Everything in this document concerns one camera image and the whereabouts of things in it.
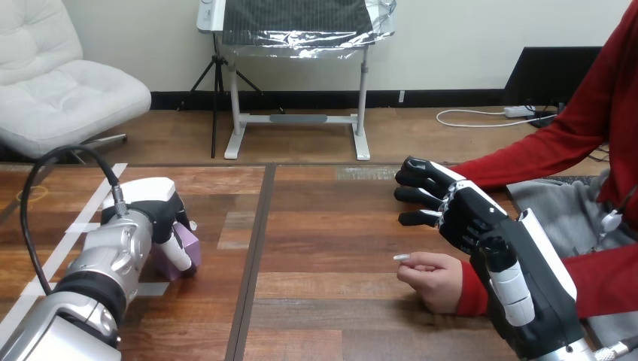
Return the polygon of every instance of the purple object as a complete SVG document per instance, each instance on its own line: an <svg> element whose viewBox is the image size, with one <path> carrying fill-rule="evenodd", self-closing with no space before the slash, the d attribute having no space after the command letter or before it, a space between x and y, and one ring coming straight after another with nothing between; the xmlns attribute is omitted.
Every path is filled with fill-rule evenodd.
<svg viewBox="0 0 638 361"><path fill-rule="evenodd" d="M202 250L199 247L199 239L181 223L174 224L173 229L179 235L181 243L190 259L199 267L202 264ZM157 268L159 268L166 278L174 281L181 276L180 270L171 263L168 257L166 257L162 250L155 244L151 247L150 253L153 255L155 265L157 265Z"/></svg>

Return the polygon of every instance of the gray cloth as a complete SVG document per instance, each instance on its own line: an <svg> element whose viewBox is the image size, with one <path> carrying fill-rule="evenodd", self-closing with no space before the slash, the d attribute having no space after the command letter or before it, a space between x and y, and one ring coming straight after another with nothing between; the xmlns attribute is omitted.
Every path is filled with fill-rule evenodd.
<svg viewBox="0 0 638 361"><path fill-rule="evenodd" d="M605 170L589 185L576 181L559 186L532 180L509 185L508 189L520 209L532 208L558 256L564 258L590 252L592 247L608 250L638 240L635 232L621 224L598 241L601 221L612 210L611 205L596 202L600 186L608 176L609 170ZM603 346L638 335L638 312L591 317L588 322ZM638 360L638 352L621 360Z"/></svg>

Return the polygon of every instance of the red sweater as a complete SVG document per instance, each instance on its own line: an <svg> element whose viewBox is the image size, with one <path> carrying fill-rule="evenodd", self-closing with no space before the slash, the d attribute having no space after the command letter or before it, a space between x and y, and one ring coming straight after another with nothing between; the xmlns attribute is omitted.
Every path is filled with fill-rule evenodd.
<svg viewBox="0 0 638 361"><path fill-rule="evenodd" d="M638 184L638 0L550 126L454 170L480 187L502 187L563 171L604 141L609 142L611 174L598 201L618 205ZM638 195L624 220L638 230ZM638 311L638 243L563 261L578 290L580 317ZM458 314L483 314L487 303L484 287L465 262Z"/></svg>

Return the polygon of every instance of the power strip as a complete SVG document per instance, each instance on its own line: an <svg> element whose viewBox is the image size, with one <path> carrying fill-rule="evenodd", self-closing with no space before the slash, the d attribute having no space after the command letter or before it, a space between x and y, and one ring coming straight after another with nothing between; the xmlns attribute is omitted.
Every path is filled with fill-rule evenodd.
<svg viewBox="0 0 638 361"><path fill-rule="evenodd" d="M528 117L530 115L535 114L535 107L531 106L521 106L521 107L506 107L503 109L505 112L505 116L508 118L520 118L520 117Z"/></svg>

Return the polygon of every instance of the white cable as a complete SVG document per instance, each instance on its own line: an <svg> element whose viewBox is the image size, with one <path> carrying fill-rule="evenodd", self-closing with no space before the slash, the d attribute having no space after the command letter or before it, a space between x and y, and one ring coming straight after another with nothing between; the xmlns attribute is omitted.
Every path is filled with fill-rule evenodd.
<svg viewBox="0 0 638 361"><path fill-rule="evenodd" d="M505 115L505 112L500 112L500 113L488 113L485 111L467 111L464 109L450 109L449 111L442 111L441 113L438 113L436 115L436 121L438 121L439 123L445 125L445 126L456 126L458 128L498 128L501 126L517 126L518 124L523 124L523 123L529 123L529 122L534 122L536 120L544 120L544 119L549 119L549 118L553 118L556 117L556 115L549 115L547 117L542 117L542 118L536 118L536 119L526 119L526 120L520 120L518 122L514 122L514 123L505 123L505 124L490 124L490 125L470 125L470 124L452 124L452 123L446 123L443 120L441 120L441 118L439 118L440 116L442 116L445 113L474 113L474 114L483 114L483 115Z"/></svg>

